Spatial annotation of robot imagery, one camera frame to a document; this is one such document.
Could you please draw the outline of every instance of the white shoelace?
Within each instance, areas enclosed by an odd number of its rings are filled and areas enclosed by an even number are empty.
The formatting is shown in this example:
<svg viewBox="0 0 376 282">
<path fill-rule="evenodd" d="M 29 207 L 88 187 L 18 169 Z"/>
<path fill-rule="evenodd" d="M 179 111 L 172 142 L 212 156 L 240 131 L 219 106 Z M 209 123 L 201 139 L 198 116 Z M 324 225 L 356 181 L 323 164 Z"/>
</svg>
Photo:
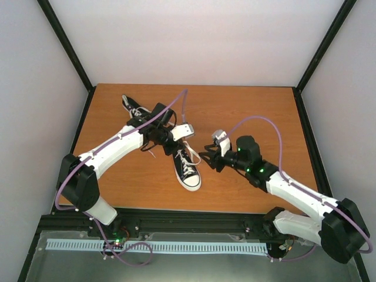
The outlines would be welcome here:
<svg viewBox="0 0 376 282">
<path fill-rule="evenodd" d="M 177 151 L 176 157 L 179 156 L 180 160 L 182 161 L 182 164 L 183 164 L 183 175 L 187 176 L 188 174 L 196 173 L 196 171 L 192 168 L 192 166 L 197 166 L 201 162 L 201 157 L 199 156 L 199 154 L 195 150 L 193 150 L 189 146 L 187 141 L 183 141 L 183 143 L 186 145 L 186 149 L 188 149 L 188 151 L 190 153 L 190 159 L 193 160 L 194 157 L 197 157 L 199 159 L 199 161 L 197 163 L 190 163 L 182 155 L 182 150 Z"/>
</svg>

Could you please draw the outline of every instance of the wooden table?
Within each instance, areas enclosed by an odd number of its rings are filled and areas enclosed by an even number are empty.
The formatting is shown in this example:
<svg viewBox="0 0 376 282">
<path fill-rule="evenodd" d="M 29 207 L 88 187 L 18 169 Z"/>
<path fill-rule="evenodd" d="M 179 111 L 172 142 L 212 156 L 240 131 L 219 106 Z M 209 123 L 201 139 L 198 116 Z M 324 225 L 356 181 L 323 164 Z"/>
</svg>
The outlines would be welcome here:
<svg viewBox="0 0 376 282">
<path fill-rule="evenodd" d="M 186 118 L 196 135 L 188 139 L 202 152 L 212 142 L 217 129 L 229 131 L 246 116 L 262 115 L 280 129 L 283 140 L 283 169 L 293 178 L 317 190 L 294 96 L 291 88 L 193 86 L 193 85 L 118 85 L 99 84 L 94 93 L 74 154 L 87 152 L 118 132 L 129 120 L 122 107 L 122 94 L 153 109 L 157 102 L 169 104 L 184 88 L 189 91 Z M 173 109 L 181 121 L 182 99 Z M 241 135 L 252 135 L 261 154 L 278 164 L 278 138 L 267 122 L 252 120 L 231 136 L 233 144 Z M 252 187 L 234 170 L 221 173 L 202 161 L 198 165 L 202 186 L 189 192 L 176 179 L 173 160 L 161 147 L 150 153 L 134 151 L 114 164 L 100 179 L 101 196 L 112 206 L 141 209 L 195 210 L 236 213 L 267 213 L 280 206 L 298 210 L 278 197 Z"/>
</svg>

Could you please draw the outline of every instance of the black high-top sneaker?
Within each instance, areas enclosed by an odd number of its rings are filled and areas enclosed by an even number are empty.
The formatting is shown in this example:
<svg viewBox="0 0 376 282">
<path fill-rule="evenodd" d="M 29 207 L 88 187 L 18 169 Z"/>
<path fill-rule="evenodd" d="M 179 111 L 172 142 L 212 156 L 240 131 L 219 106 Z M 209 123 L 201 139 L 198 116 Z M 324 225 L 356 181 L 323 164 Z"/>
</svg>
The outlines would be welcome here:
<svg viewBox="0 0 376 282">
<path fill-rule="evenodd" d="M 138 104 L 135 100 L 132 98 L 123 95 L 123 107 L 129 112 L 129 116 L 133 118 L 134 116 L 140 116 L 143 113 L 150 113 L 150 111 L 144 107 L 142 107 L 140 104 Z"/>
<path fill-rule="evenodd" d="M 193 192 L 201 187 L 201 175 L 196 169 L 196 165 L 199 163 L 192 163 L 193 155 L 197 153 L 190 148 L 186 141 L 184 143 L 186 149 L 178 150 L 173 154 L 175 174 L 180 184 L 188 191 Z"/>
<path fill-rule="evenodd" d="M 134 116 L 139 116 L 146 112 L 150 113 L 148 109 L 138 104 L 132 98 L 123 95 L 122 99 L 123 107 L 129 112 L 129 116 L 131 118 L 133 118 Z M 185 189 L 187 189 L 188 191 L 196 191 L 201 187 L 201 175 L 196 169 L 196 165 L 200 163 L 201 158 L 199 154 L 197 154 L 189 146 L 188 142 L 183 141 L 183 143 L 185 145 L 185 149 L 178 150 L 176 153 L 172 154 L 175 166 L 175 174 L 178 181 Z M 198 163 L 192 163 L 193 156 L 196 156 L 199 159 Z"/>
</svg>

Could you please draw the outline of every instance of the white rubber toe cap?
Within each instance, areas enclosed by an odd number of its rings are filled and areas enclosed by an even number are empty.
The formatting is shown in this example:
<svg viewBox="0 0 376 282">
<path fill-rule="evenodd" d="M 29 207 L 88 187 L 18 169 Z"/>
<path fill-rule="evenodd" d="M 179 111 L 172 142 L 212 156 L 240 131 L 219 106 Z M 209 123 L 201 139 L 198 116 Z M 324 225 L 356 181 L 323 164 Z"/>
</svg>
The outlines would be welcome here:
<svg viewBox="0 0 376 282">
<path fill-rule="evenodd" d="M 201 177 L 198 175 L 193 175 L 184 179 L 183 186 L 189 191 L 197 191 L 201 187 Z"/>
</svg>

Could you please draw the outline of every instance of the white wall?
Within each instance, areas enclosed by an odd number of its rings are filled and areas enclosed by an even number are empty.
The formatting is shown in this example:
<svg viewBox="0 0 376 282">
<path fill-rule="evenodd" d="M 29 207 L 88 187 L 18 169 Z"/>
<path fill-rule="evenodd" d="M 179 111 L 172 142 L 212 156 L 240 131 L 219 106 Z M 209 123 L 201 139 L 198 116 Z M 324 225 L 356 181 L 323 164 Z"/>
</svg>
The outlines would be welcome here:
<svg viewBox="0 0 376 282">
<path fill-rule="evenodd" d="M 355 201 L 376 243 L 376 2 L 358 1 L 303 92 L 334 196 Z M 362 256 L 376 281 L 376 252 Z"/>
<path fill-rule="evenodd" d="M 343 0 L 51 0 L 94 84 L 296 86 Z"/>
<path fill-rule="evenodd" d="M 52 206 L 86 91 L 36 1 L 0 1 L 0 280 Z"/>
</svg>

